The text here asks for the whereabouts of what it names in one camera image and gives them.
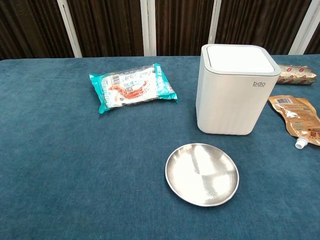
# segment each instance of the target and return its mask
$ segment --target blue tablecloth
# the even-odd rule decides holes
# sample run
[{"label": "blue tablecloth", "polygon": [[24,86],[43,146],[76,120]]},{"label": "blue tablecloth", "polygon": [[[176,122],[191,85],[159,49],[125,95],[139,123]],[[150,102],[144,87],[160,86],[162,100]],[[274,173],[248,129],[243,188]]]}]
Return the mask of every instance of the blue tablecloth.
[{"label": "blue tablecloth", "polygon": [[[320,55],[274,56],[320,75]],[[89,73],[160,63],[179,103],[156,100],[99,114]],[[320,147],[296,139],[266,104],[246,136],[197,127],[200,57],[16,59],[0,62],[0,239],[318,239]],[[320,82],[276,85],[308,98]],[[169,188],[165,164],[205,143],[238,167],[234,197],[199,207]]]}]

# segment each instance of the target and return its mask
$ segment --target stainless steel plate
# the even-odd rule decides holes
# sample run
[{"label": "stainless steel plate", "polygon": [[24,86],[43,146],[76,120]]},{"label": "stainless steel plate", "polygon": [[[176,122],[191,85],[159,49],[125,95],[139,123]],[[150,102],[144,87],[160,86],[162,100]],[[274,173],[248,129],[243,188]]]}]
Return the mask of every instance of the stainless steel plate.
[{"label": "stainless steel plate", "polygon": [[239,184],[232,159],[219,148],[202,143],[183,145],[171,153],[165,177],[180,198],[203,207],[227,202]]}]

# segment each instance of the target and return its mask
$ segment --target plastic bag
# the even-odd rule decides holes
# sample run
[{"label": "plastic bag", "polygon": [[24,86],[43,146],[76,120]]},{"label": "plastic bag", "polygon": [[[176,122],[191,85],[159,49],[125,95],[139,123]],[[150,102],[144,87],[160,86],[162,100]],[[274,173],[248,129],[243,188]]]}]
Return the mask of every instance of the plastic bag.
[{"label": "plastic bag", "polygon": [[100,114],[112,108],[154,99],[178,102],[177,94],[157,63],[104,75],[90,73],[89,77],[101,102]]}]

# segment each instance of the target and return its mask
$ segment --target brown curtain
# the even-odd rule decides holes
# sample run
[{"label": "brown curtain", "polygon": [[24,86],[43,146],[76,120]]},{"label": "brown curtain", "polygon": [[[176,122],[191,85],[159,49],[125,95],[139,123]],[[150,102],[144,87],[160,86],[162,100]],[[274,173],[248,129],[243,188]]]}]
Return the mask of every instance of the brown curtain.
[{"label": "brown curtain", "polygon": [[140,0],[68,0],[83,57],[143,56]]},{"label": "brown curtain", "polygon": [[222,0],[215,43],[288,54],[311,0]]},{"label": "brown curtain", "polygon": [[155,0],[158,56],[200,55],[208,43],[214,0]]},{"label": "brown curtain", "polygon": [[304,54],[320,54],[320,23],[316,28]]},{"label": "brown curtain", "polygon": [[74,57],[56,0],[0,0],[0,59]]}]

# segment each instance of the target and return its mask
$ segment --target red and gold wrapper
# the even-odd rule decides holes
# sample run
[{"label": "red and gold wrapper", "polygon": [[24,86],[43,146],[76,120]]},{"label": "red and gold wrapper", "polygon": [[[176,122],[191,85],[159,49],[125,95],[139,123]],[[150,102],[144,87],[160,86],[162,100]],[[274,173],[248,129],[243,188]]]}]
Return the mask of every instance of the red and gold wrapper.
[{"label": "red and gold wrapper", "polygon": [[276,84],[311,85],[315,82],[317,74],[308,66],[280,65],[281,74]]}]

